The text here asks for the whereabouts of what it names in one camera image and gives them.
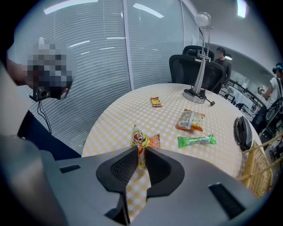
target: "green snack package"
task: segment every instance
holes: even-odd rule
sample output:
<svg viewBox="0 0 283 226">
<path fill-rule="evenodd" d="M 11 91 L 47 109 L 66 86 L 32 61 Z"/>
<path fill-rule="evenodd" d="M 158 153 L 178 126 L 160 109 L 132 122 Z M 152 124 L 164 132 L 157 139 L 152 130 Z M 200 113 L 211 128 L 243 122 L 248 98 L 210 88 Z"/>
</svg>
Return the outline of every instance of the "green snack package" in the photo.
<svg viewBox="0 0 283 226">
<path fill-rule="evenodd" d="M 213 134 L 211 134 L 209 136 L 197 137 L 197 138 L 187 138 L 187 137 L 178 136 L 179 148 L 186 147 L 186 146 L 189 146 L 189 145 L 195 144 L 195 143 L 216 144 L 216 140 L 215 140 Z"/>
</svg>

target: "wicker basket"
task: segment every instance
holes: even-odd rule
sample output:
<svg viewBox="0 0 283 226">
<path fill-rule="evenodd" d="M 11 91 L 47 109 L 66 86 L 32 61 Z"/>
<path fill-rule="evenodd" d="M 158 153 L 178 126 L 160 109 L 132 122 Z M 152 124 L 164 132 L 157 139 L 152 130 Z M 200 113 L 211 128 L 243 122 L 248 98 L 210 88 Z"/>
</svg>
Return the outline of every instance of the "wicker basket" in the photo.
<svg viewBox="0 0 283 226">
<path fill-rule="evenodd" d="M 260 146 L 254 142 L 251 149 L 243 152 L 244 154 L 249 153 L 248 160 L 245 165 L 243 176 L 236 179 L 240 180 L 257 197 L 264 195 L 270 190 L 272 183 L 271 168 L 280 163 L 280 161 L 283 159 L 283 156 L 281 156 L 274 163 L 269 165 L 264 152 L 260 148 L 269 145 L 282 136 L 283 133 Z"/>
</svg>

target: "chair backrest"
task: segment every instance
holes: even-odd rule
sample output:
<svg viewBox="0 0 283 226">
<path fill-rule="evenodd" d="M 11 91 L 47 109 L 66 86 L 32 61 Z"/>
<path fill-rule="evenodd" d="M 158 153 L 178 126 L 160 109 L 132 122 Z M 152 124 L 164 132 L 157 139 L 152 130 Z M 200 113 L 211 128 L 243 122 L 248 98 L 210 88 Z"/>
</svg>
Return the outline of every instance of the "chair backrest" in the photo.
<svg viewBox="0 0 283 226">
<path fill-rule="evenodd" d="M 173 55 L 169 59 L 172 83 L 194 85 L 201 61 L 194 56 Z M 202 88 L 213 91 L 224 80 L 224 68 L 215 62 L 206 62 Z"/>
<path fill-rule="evenodd" d="M 204 54 L 207 53 L 207 48 L 204 48 Z M 198 45 L 188 45 L 184 48 L 182 55 L 189 55 L 201 59 L 202 47 Z M 211 58 L 211 61 L 214 61 L 214 53 L 209 50 L 208 56 Z"/>
</svg>

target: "telephone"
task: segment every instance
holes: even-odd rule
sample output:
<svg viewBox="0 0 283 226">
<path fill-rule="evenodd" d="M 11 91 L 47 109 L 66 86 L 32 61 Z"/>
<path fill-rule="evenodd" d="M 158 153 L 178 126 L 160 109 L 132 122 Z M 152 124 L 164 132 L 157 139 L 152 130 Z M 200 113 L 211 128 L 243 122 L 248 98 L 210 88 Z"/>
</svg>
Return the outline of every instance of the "telephone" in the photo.
<svg viewBox="0 0 283 226">
<path fill-rule="evenodd" d="M 234 122 L 234 137 L 237 145 L 245 151 L 252 146 L 252 130 L 246 117 L 238 117 Z"/>
</svg>

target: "snack bag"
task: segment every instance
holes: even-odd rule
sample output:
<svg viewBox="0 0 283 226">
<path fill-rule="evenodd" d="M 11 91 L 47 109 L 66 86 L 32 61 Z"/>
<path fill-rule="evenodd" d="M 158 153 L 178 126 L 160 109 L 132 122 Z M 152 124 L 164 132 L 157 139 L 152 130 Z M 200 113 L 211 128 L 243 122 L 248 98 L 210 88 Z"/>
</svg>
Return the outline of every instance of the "snack bag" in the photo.
<svg viewBox="0 0 283 226">
<path fill-rule="evenodd" d="M 191 129 L 203 132 L 202 119 L 204 116 L 204 114 L 195 111 L 184 110 L 175 128 L 184 130 Z"/>
<path fill-rule="evenodd" d="M 150 147 L 160 147 L 160 136 L 159 134 L 153 137 L 148 137 L 146 134 L 142 133 L 140 129 L 134 125 L 131 144 L 133 146 L 138 146 L 138 163 L 141 167 L 145 168 L 145 148 Z"/>
<path fill-rule="evenodd" d="M 186 147 L 195 143 L 216 144 L 216 140 L 213 134 L 204 137 L 197 137 L 197 138 L 187 138 L 187 137 L 178 136 L 179 148 Z"/>
<path fill-rule="evenodd" d="M 152 103 L 152 107 L 154 107 L 154 108 L 162 107 L 158 97 L 151 97 L 150 100 L 151 100 L 151 103 Z"/>
</svg>

